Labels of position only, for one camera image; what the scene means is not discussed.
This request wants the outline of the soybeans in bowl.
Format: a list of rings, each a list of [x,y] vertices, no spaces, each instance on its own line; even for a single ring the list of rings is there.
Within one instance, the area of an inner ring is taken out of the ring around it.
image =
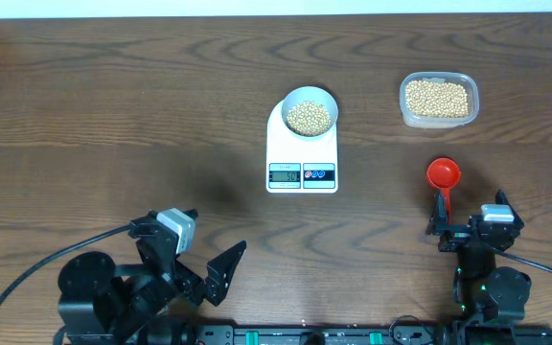
[[[295,105],[288,112],[286,120],[292,131],[307,137],[325,133],[332,122],[328,109],[314,101],[303,101]]]

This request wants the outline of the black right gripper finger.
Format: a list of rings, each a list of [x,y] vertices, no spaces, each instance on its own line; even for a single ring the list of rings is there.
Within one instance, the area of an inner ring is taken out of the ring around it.
[[[499,189],[494,196],[494,203],[510,206],[510,202],[502,189]]]
[[[449,227],[447,198],[438,190],[434,195],[434,207],[425,232],[428,235],[442,235]]]

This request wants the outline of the clear plastic container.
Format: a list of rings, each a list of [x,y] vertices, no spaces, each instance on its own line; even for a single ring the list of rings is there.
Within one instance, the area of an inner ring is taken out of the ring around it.
[[[468,93],[468,115],[463,118],[433,118],[412,113],[405,104],[404,89],[411,81],[451,82],[462,85]],[[480,97],[475,81],[462,73],[455,72],[415,72],[408,75],[400,85],[400,108],[402,119],[409,127],[446,129],[464,126],[471,123],[478,115]]]

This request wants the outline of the white digital kitchen scale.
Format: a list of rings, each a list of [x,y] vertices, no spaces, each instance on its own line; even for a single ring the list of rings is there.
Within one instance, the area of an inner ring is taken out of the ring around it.
[[[267,122],[265,189],[273,194],[334,194],[338,190],[337,125],[315,137],[291,131],[283,101]]]

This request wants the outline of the red measuring scoop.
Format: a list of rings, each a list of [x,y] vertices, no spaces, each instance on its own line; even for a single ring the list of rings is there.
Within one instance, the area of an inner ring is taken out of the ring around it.
[[[448,222],[452,223],[450,192],[457,186],[461,178],[461,171],[454,160],[441,157],[433,160],[426,169],[427,182],[444,198]]]

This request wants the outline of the soybeans in container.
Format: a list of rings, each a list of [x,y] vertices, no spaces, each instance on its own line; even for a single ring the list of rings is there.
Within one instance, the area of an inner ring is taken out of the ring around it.
[[[414,114],[433,118],[463,118],[468,111],[468,93],[451,82],[413,80],[405,89],[405,104]]]

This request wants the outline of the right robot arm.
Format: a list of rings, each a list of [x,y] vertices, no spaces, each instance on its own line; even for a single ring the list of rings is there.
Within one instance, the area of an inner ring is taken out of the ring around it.
[[[463,316],[449,327],[462,344],[470,329],[502,328],[514,335],[514,323],[523,319],[530,296],[531,278],[514,268],[497,266],[495,256],[515,243],[524,222],[506,195],[498,191],[493,204],[481,206],[464,225],[452,224],[447,198],[438,191],[427,232],[440,238],[438,250],[457,256],[453,279],[455,302]]]

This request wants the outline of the light blue bowl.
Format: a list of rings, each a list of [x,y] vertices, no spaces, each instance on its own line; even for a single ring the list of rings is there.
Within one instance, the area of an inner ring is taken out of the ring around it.
[[[289,128],[286,120],[286,116],[288,112],[295,105],[303,101],[314,101],[319,104],[323,104],[328,109],[332,122],[331,122],[330,128],[325,133],[318,136],[307,137],[307,136],[299,135]],[[287,129],[291,131],[293,134],[309,140],[319,139],[332,133],[336,129],[338,115],[339,115],[339,109],[338,109],[338,104],[335,100],[335,97],[326,89],[318,86],[302,86],[302,87],[296,88],[291,92],[289,92],[285,96],[282,102],[281,117]]]

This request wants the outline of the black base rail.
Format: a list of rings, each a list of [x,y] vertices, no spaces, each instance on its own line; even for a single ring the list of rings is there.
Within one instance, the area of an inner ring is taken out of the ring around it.
[[[264,327],[193,324],[172,316],[159,317],[129,338],[127,344],[179,345],[390,345],[390,344],[529,344],[552,343],[544,326],[430,326],[405,315],[377,327]]]

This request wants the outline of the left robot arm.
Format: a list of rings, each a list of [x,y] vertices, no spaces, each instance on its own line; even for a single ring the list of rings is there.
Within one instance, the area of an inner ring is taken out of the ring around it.
[[[70,260],[58,276],[58,313],[73,344],[197,344],[196,327],[164,315],[176,298],[218,306],[246,250],[240,241],[207,264],[200,277],[181,263],[190,250],[197,212],[150,211],[130,222],[139,264],[115,264],[99,251]]]

